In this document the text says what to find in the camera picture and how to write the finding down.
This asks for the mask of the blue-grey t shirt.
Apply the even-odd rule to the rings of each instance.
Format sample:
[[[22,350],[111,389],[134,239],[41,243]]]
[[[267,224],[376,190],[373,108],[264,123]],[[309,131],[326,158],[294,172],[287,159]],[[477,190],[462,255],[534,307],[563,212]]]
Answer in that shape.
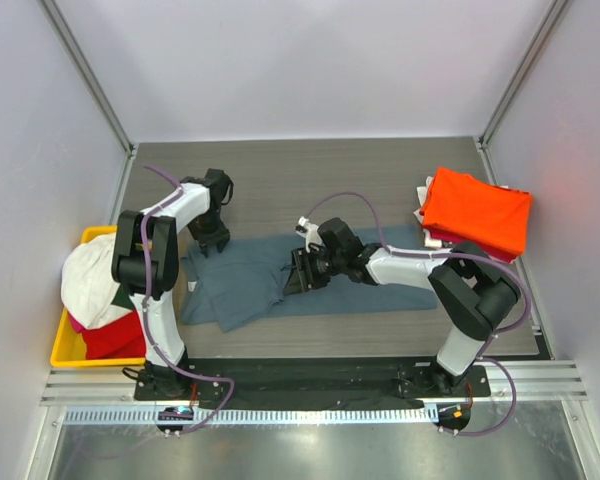
[[[425,288],[357,284],[344,275],[326,288],[285,297],[291,251],[304,241],[295,234],[234,239],[223,252],[203,255],[191,244],[180,265],[188,281],[179,321],[214,323],[224,332],[262,318],[373,314],[431,310],[436,295]]]

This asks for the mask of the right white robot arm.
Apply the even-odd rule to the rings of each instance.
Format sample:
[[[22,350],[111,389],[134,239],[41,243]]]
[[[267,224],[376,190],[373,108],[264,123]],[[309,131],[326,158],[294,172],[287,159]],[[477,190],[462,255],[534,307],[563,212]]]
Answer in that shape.
[[[434,292],[453,327],[424,384],[446,396],[467,382],[467,372],[522,296],[508,268],[465,242],[437,252],[364,243],[340,218],[315,225],[301,218],[305,245],[291,253],[285,296],[326,287],[336,276],[370,286],[402,285]]]

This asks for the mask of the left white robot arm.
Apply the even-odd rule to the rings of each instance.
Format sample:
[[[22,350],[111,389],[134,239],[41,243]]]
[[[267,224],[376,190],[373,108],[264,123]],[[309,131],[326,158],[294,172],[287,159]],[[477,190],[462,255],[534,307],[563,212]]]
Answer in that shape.
[[[201,178],[167,179],[173,191],[165,198],[120,213],[111,273],[141,319],[147,364],[164,368],[157,387],[178,400],[192,387],[192,375],[181,365],[187,354],[172,300],[180,268],[178,236],[189,231],[203,255],[213,248],[222,252],[231,235],[221,211],[232,200],[234,183],[220,169],[209,169]]]

